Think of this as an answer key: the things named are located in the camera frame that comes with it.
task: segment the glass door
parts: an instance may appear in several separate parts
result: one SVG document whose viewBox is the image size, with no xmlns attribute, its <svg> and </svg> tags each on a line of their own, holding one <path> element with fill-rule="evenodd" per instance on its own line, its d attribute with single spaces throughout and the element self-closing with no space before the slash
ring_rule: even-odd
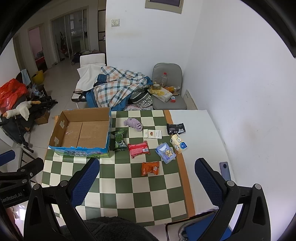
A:
<svg viewBox="0 0 296 241">
<path fill-rule="evenodd" d="M 67 43 L 64 17 L 52 21 L 52 35 L 56 47 L 56 54 L 60 58 L 60 61 L 65 57 L 69 58 L 71 53 L 69 53 Z"/>
<path fill-rule="evenodd" d="M 85 51 L 82 10 L 69 14 L 68 20 L 72 53 Z"/>
<path fill-rule="evenodd" d="M 60 60 L 63 56 L 72 59 L 75 53 L 89 50 L 87 9 L 53 20 L 52 34 Z"/>
<path fill-rule="evenodd" d="M 87 37 L 87 10 L 83 9 L 82 14 L 83 14 L 82 17 L 83 17 L 84 45 L 85 45 L 85 50 L 89 50 L 89 41 Z"/>
</svg>

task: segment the patterned bag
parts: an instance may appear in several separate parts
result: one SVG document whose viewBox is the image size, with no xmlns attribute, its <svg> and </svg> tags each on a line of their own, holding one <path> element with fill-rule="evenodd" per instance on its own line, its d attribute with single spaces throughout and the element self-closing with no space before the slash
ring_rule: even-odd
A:
<svg viewBox="0 0 296 241">
<path fill-rule="evenodd" d="M 132 92 L 130 101 L 139 108 L 147 108 L 152 105 L 152 96 L 148 92 L 150 85 L 145 85 Z"/>
</svg>

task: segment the blue gripper pad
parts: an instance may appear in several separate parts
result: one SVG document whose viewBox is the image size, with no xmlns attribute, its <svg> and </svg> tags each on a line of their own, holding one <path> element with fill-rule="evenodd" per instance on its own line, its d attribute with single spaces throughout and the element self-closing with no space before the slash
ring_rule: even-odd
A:
<svg viewBox="0 0 296 241">
<path fill-rule="evenodd" d="M 13 150 L 9 150 L 0 154 L 0 166 L 12 161 L 15 159 L 15 152 Z"/>
<path fill-rule="evenodd" d="M 223 201 L 223 191 L 216 183 L 214 177 L 208 171 L 208 169 L 203 165 L 200 160 L 196 160 L 195 174 L 200 180 L 203 188 L 205 189 L 207 195 L 209 196 L 213 205 L 221 207 L 224 203 Z"/>
<path fill-rule="evenodd" d="M 71 203 L 73 207 L 79 206 L 84 201 L 93 182 L 100 171 L 100 162 L 95 159 L 89 168 L 85 171 L 81 179 L 77 182 L 71 192 Z"/>
</svg>

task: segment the purple plush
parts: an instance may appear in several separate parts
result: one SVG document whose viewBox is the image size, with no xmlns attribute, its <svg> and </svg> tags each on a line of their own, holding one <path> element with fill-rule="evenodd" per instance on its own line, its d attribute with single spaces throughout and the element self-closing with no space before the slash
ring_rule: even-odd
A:
<svg viewBox="0 0 296 241">
<path fill-rule="evenodd" d="M 143 125 L 135 118 L 128 118 L 123 123 L 125 126 L 135 128 L 137 131 L 142 131 Z"/>
</svg>

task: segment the cartoon tissue pack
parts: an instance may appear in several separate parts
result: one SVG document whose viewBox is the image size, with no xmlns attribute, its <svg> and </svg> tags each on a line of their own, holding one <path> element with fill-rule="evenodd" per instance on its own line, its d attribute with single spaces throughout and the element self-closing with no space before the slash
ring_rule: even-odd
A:
<svg viewBox="0 0 296 241">
<path fill-rule="evenodd" d="M 156 149 L 156 153 L 162 158 L 165 164 L 168 164 L 176 157 L 176 154 L 171 150 L 167 143 L 160 144 Z"/>
<path fill-rule="evenodd" d="M 174 149 L 180 154 L 184 149 L 187 148 L 185 142 L 182 141 L 179 134 L 173 135 L 170 139 L 170 143 L 172 143 Z"/>
</svg>

